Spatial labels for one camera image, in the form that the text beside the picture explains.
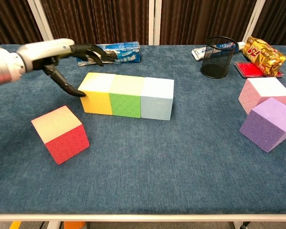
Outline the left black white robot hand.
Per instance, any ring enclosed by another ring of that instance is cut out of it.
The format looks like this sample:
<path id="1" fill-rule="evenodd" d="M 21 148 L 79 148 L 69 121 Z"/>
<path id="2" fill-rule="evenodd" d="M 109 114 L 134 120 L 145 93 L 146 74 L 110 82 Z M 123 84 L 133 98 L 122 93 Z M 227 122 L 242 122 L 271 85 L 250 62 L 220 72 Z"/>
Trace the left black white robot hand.
<path id="1" fill-rule="evenodd" d="M 76 97 L 85 97 L 86 94 L 70 85 L 56 69 L 59 60 L 68 57 L 77 57 L 84 61 L 92 59 L 103 66 L 103 61 L 113 59 L 95 44 L 76 44 L 67 38 L 25 44 L 16 53 L 21 57 L 27 72 L 43 70 L 61 89 Z"/>

